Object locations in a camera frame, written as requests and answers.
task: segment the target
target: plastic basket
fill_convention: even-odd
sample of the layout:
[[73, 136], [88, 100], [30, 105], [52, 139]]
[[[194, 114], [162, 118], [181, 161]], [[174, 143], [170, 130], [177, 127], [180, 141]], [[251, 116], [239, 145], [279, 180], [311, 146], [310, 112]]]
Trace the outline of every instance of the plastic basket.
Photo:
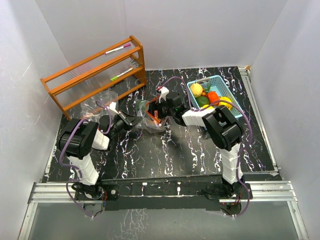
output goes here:
[[[200, 84], [204, 89], [211, 84], [210, 91], [216, 92], [216, 94], [218, 94], [219, 97], [228, 97], [233, 104], [235, 104], [237, 107], [239, 107], [242, 110], [236, 98], [233, 96], [233, 94], [231, 93], [231, 91], [229, 90], [229, 88], [227, 87], [227, 85], [219, 75], [210, 76], [200, 80], [190, 81], [187, 83], [188, 91], [190, 93], [190, 100], [194, 108], [200, 109], [194, 95], [190, 90], [190, 86], [194, 83]], [[230, 112], [236, 119], [242, 116], [241, 113], [235, 107], [231, 108]]]

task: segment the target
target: yellow fruit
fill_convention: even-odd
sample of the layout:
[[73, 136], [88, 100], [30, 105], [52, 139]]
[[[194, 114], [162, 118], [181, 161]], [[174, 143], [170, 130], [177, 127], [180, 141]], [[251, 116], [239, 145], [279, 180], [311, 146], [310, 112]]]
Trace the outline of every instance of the yellow fruit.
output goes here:
[[203, 87], [199, 83], [194, 83], [190, 86], [190, 91], [195, 98], [200, 97], [203, 92]]
[[209, 106], [209, 105], [206, 104], [206, 105], [203, 105], [201, 108], [204, 109], [204, 108], [206, 108], [206, 107], [208, 107], [208, 106]]
[[[230, 98], [226, 97], [226, 96], [222, 96], [220, 97], [220, 100], [224, 100], [224, 101], [227, 101], [227, 102], [230, 102], [232, 103], [232, 101], [230, 100]], [[232, 106], [228, 103], [225, 103], [225, 102], [219, 102], [219, 105], [218, 106], [221, 106], [221, 105], [225, 105], [229, 110], [232, 109]]]

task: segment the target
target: lemon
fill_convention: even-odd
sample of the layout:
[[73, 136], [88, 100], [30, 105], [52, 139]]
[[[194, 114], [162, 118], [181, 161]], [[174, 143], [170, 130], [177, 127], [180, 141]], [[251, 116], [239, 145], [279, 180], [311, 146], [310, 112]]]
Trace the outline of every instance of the lemon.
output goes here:
[[195, 98], [200, 97], [203, 92], [203, 87], [199, 83], [194, 83], [190, 86], [190, 91]]

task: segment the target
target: green marker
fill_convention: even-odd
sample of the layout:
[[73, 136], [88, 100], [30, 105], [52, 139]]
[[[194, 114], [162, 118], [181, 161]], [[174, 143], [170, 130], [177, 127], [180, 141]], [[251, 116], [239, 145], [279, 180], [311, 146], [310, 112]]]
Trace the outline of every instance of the green marker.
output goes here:
[[123, 73], [120, 73], [118, 76], [114, 76], [113, 78], [111, 78], [111, 81], [116, 80], [117, 78], [121, 77], [122, 75], [127, 74], [128, 72], [130, 72], [132, 69], [134, 69], [133, 67], [130, 67], [127, 71], [124, 71]]

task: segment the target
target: cable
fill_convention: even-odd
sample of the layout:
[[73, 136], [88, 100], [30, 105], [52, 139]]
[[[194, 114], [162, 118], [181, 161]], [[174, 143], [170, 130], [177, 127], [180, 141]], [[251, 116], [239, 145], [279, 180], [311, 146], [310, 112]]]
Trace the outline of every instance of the cable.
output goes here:
[[[65, 155], [65, 152], [68, 148], [68, 145], [71, 141], [71, 139], [74, 137], [74, 135], [76, 134], [76, 131], [78, 130], [78, 128], [80, 127], [80, 125], [84, 122], [88, 122], [87, 119], [81, 119], [78, 124], [75, 126], [75, 128], [73, 129], [72, 133], [70, 134], [68, 140], [66, 141], [65, 145], [64, 145], [64, 148], [62, 149], [61, 153], [60, 153], [60, 157], [59, 157], [59, 163], [61, 166], [63, 167], [71, 167], [71, 168], [74, 168], [75, 170], [78, 170], [78, 173], [79, 173], [79, 178], [81, 179], [83, 177], [82, 175], [82, 172], [81, 170], [75, 166], [75, 165], [72, 165], [72, 164], [66, 164], [66, 163], [63, 163], [63, 159], [64, 159], [64, 155]], [[69, 197], [71, 198], [71, 200], [89, 217], [91, 217], [93, 219], [93, 215], [89, 212], [87, 212], [79, 203], [77, 203], [77, 201], [75, 200], [75, 198], [71, 195], [70, 191], [69, 191], [69, 183], [77, 183], [77, 182], [80, 182], [79, 179], [69, 179], [67, 182], [66, 182], [66, 191], [67, 193], [69, 194]]]
[[238, 204], [240, 202], [241, 198], [242, 198], [242, 192], [240, 192], [239, 196], [237, 197], [236, 201], [233, 204], [234, 205]]
[[102, 108], [102, 109], [104, 108], [105, 110], [107, 110], [107, 112], [108, 112], [108, 114], [109, 114], [109, 127], [108, 127], [108, 129], [106, 130], [106, 132], [102, 132], [103, 134], [108, 134], [109, 131], [110, 131], [111, 125], [112, 125], [112, 117], [111, 117], [111, 114], [110, 114], [110, 110], [109, 110], [109, 108], [106, 106], [106, 104], [103, 103], [103, 102], [100, 101], [100, 100], [96, 100], [96, 101], [95, 101], [95, 104], [96, 104], [98, 107], [100, 107], [100, 108]]
[[67, 182], [66, 182], [66, 191], [67, 193], [69, 194], [69, 197], [71, 198], [71, 200], [90, 218], [94, 218], [95, 216], [93, 216], [90, 212], [87, 212], [76, 200], [75, 198], [71, 195], [70, 191], [69, 191], [69, 183], [77, 183], [77, 182], [80, 182], [79, 179], [69, 179]]
[[191, 105], [191, 99], [190, 99], [190, 93], [188, 91], [188, 88], [187, 88], [187, 84], [185, 82], [185, 80], [183, 80], [181, 77], [179, 76], [172, 76], [170, 77], [167, 81], [164, 82], [164, 84], [160, 87], [157, 88], [157, 90], [160, 90], [162, 87], [164, 87], [169, 81], [171, 81], [172, 79], [180, 79], [183, 83], [184, 83], [184, 86], [185, 86], [185, 90], [186, 90], [186, 95], [188, 96], [188, 103], [189, 103], [189, 107], [190, 109], [192, 108], [192, 105]]
[[79, 178], [82, 178], [82, 172], [80, 171], [80, 169], [75, 166], [75, 165], [72, 165], [72, 164], [66, 164], [66, 163], [63, 163], [63, 160], [64, 160], [64, 155], [66, 153], [66, 150], [68, 148], [68, 145], [69, 143], [71, 142], [71, 139], [74, 137], [74, 135], [76, 134], [76, 131], [78, 130], [78, 128], [80, 127], [80, 125], [84, 122], [88, 122], [87, 119], [81, 119], [78, 124], [75, 126], [75, 128], [73, 129], [70, 137], [68, 138], [68, 140], [66, 141], [61, 153], [60, 153], [60, 157], [59, 157], [59, 164], [63, 167], [70, 167], [70, 168], [74, 168], [75, 170], [78, 170], [78, 173], [79, 173]]
[[98, 211], [93, 217], [95, 218], [99, 213], [102, 213], [102, 212], [103, 212], [103, 210]]
[[216, 103], [227, 103], [227, 104], [230, 104], [232, 107], [234, 107], [235, 109], [237, 109], [241, 115], [243, 116], [244, 120], [245, 120], [245, 123], [247, 124], [247, 128], [249, 130], [249, 139], [248, 139], [248, 142], [247, 144], [239, 150], [239, 156], [238, 156], [238, 160], [236, 162], [236, 171], [235, 171], [235, 176], [236, 176], [236, 180], [244, 187], [244, 189], [246, 190], [247, 192], [247, 202], [246, 202], [246, 205], [245, 205], [245, 208], [243, 209], [242, 212], [240, 212], [239, 214], [237, 214], [237, 217], [238, 216], [241, 216], [242, 214], [244, 214], [246, 212], [246, 210], [248, 209], [249, 207], [249, 203], [250, 203], [250, 191], [249, 189], [247, 188], [247, 186], [239, 179], [239, 166], [240, 166], [240, 153], [246, 148], [248, 147], [251, 142], [252, 142], [252, 128], [251, 128], [251, 125], [250, 125], [250, 122], [247, 118], [247, 116], [245, 115], [245, 113], [240, 109], [240, 107], [238, 107], [237, 105], [233, 104], [232, 102], [229, 102], [229, 101], [225, 101], [225, 100], [217, 100], [217, 101], [214, 101], [212, 103], [210, 103], [207, 107], [204, 107], [204, 108], [201, 108], [201, 109], [194, 109], [194, 108], [191, 108], [192, 111], [195, 111], [195, 112], [199, 112], [199, 111], [203, 111], [211, 106], [213, 106], [214, 104]]

